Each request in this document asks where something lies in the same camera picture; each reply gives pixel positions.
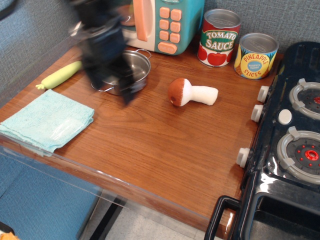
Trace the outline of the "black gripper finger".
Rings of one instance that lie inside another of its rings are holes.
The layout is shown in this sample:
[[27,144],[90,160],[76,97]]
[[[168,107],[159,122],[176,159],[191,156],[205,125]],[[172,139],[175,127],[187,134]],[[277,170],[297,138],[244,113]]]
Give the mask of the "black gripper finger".
[[99,90],[105,85],[104,80],[107,74],[104,65],[88,65],[86,74],[95,89]]
[[119,91],[124,104],[128,105],[134,99],[133,86],[135,84],[132,68],[124,59],[118,59],[116,62],[116,73],[119,77]]

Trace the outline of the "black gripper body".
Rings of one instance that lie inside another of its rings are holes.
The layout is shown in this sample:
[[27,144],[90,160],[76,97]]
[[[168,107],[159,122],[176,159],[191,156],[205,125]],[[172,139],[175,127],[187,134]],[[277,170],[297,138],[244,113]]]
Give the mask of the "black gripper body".
[[126,43],[122,32],[122,16],[115,0],[70,0],[80,20],[75,34],[82,50],[86,71],[126,73],[128,64],[123,51]]

